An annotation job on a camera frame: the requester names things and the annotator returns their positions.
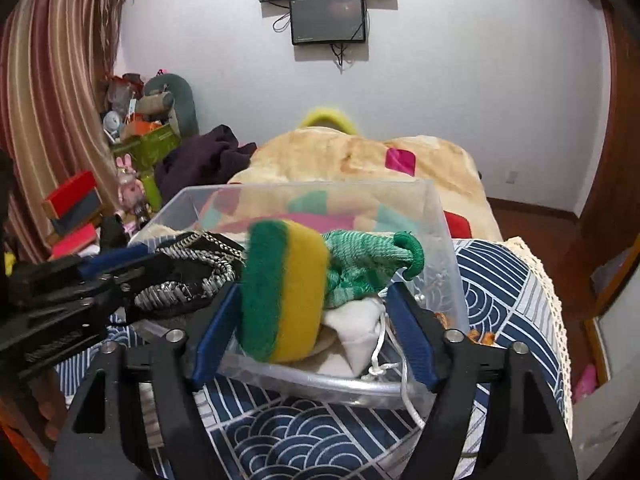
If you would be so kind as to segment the green yellow sponge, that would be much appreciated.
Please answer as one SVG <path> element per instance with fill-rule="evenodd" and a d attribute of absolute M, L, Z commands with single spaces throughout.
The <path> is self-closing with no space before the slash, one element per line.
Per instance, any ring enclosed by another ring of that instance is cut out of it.
<path fill-rule="evenodd" d="M 291 220 L 248 231 L 239 343 L 258 362 L 305 359 L 320 330 L 329 251 L 320 233 Z"/>

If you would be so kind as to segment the black hat with chain pattern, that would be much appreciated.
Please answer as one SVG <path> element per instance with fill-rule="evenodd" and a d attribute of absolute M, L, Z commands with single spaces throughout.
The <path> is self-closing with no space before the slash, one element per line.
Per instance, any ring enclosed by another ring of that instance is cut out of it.
<path fill-rule="evenodd" d="M 229 237 L 183 232 L 150 250 L 156 268 L 131 286 L 125 312 L 129 321 L 162 320 L 207 307 L 224 286 L 239 281 L 246 252 Z"/>

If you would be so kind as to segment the green knit glove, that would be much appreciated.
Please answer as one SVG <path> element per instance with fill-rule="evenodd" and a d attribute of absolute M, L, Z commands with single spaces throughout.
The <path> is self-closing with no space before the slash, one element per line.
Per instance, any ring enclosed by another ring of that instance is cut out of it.
<path fill-rule="evenodd" d="M 326 309 L 377 295 L 399 270 L 404 280 L 411 281 L 424 269 L 423 247 L 410 232 L 388 236 L 334 230 L 322 238 L 329 251 Z"/>

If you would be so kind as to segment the red box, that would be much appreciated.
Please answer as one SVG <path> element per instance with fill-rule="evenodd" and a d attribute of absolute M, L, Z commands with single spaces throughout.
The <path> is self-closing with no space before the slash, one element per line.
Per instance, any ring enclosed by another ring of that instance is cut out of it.
<path fill-rule="evenodd" d="M 67 179 L 41 202 L 44 214 L 49 219 L 58 220 L 95 189 L 96 178 L 93 173 L 90 170 L 81 171 Z"/>

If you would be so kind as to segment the pink rabbit plush toy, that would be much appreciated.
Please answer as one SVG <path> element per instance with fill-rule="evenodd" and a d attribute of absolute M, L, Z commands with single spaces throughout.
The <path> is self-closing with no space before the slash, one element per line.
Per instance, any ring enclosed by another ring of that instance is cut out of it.
<path fill-rule="evenodd" d="M 122 210 L 133 214 L 138 220 L 146 215 L 146 198 L 142 182 L 132 166 L 131 156 L 126 153 L 116 158 L 118 170 L 118 200 Z"/>

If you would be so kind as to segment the blue white patterned bedspread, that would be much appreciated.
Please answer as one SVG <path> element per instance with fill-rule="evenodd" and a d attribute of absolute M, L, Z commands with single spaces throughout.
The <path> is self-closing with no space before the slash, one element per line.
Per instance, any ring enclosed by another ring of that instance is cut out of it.
<path fill-rule="evenodd" d="M 456 246 L 472 326 L 440 329 L 423 429 L 403 408 L 191 380 L 193 322 L 147 346 L 107 341 L 70 407 L 55 479 L 573 479 L 561 323 L 539 263 L 513 243 Z"/>

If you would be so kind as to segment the clear plastic storage box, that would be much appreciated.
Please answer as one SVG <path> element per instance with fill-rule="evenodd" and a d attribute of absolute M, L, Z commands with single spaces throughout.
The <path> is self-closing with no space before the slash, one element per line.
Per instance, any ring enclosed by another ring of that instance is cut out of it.
<path fill-rule="evenodd" d="M 440 312 L 459 330 L 470 327 L 462 281 L 442 204 L 434 184 L 415 181 L 314 181 L 207 185 L 184 188 L 141 231 L 134 243 L 155 248 L 183 231 L 220 233 L 239 244 L 248 227 L 267 218 L 290 219 L 320 233 L 337 229 L 391 236 L 413 234 L 425 254 L 423 271 L 406 286 L 423 309 Z M 218 368 L 218 382 L 237 380 L 326 403 L 358 408 L 401 408 L 401 395 L 425 411 L 433 399 L 422 385 L 402 382 L 390 370 L 380 379 L 343 378 L 308 367 L 259 363 L 231 341 Z"/>

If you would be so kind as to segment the green cardboard box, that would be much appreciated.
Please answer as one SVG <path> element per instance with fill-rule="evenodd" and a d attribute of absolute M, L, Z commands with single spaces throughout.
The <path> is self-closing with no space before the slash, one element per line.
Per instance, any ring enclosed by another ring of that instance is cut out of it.
<path fill-rule="evenodd" d="M 134 136 L 124 143 L 110 147 L 113 158 L 125 158 L 128 154 L 132 166 L 137 172 L 153 170 L 155 165 L 163 160 L 181 143 L 181 138 L 170 125 L 163 125 L 144 136 Z"/>

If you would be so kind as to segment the dark purple clothing pile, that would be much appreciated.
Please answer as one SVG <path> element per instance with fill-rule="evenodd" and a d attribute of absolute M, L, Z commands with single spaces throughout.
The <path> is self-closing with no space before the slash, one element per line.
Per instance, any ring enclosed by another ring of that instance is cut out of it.
<path fill-rule="evenodd" d="M 232 130 L 219 125 L 212 131 L 183 140 L 154 168 L 154 180 L 164 204 L 183 188 L 228 183 L 250 166 L 254 142 L 240 144 Z"/>

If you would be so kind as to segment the brown wooden door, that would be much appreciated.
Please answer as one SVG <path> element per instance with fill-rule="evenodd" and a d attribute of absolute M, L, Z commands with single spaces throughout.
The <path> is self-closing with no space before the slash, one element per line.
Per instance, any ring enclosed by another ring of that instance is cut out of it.
<path fill-rule="evenodd" d="M 571 321 L 600 314 L 603 301 L 591 275 L 639 236 L 639 0 L 600 1 L 611 70 L 605 135 L 579 234 L 552 271 L 563 315 Z"/>

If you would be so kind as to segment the white wardrobe with hearts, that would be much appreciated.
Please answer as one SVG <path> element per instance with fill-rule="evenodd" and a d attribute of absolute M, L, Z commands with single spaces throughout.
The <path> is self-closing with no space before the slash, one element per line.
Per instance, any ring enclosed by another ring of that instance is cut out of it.
<path fill-rule="evenodd" d="M 599 387 L 574 405 L 581 479 L 639 477 L 639 245 L 633 244 L 598 301 L 591 325 L 603 352 Z"/>

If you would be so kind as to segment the green grey dinosaur plush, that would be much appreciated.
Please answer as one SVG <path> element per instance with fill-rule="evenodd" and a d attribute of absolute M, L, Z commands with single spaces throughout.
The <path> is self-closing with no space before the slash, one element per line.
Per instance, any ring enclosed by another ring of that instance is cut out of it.
<path fill-rule="evenodd" d="M 167 122 L 180 138 L 200 133 L 193 92 L 190 84 L 172 73 L 162 73 L 149 79 L 137 99 L 136 113 L 145 118 Z"/>

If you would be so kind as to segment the striped pink beige curtain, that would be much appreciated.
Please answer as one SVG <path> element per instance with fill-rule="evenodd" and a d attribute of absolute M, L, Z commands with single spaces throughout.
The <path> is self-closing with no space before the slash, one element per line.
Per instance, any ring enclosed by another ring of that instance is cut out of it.
<path fill-rule="evenodd" d="M 122 0 L 18 0 L 1 26 L 1 148 L 14 161 L 8 228 L 29 261 L 48 258 L 43 199 L 89 170 L 104 203 L 117 178 L 101 113 Z"/>

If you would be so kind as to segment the white drawstring pouch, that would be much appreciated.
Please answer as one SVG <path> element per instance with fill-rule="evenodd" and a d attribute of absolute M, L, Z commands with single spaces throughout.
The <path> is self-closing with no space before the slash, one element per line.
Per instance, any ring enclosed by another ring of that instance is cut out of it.
<path fill-rule="evenodd" d="M 388 326 L 380 297 L 352 300 L 325 310 L 316 344 L 305 363 L 313 373 L 365 382 L 382 382 L 389 374 L 398 374 L 402 403 L 416 426 L 424 428 L 425 420 L 409 396 L 407 359 Z"/>

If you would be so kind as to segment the small wall monitor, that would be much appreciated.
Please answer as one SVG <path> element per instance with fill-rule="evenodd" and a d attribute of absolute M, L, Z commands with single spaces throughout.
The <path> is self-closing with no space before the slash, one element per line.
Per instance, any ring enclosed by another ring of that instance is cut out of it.
<path fill-rule="evenodd" d="M 364 0 L 291 0 L 290 17 L 293 46 L 367 41 Z"/>

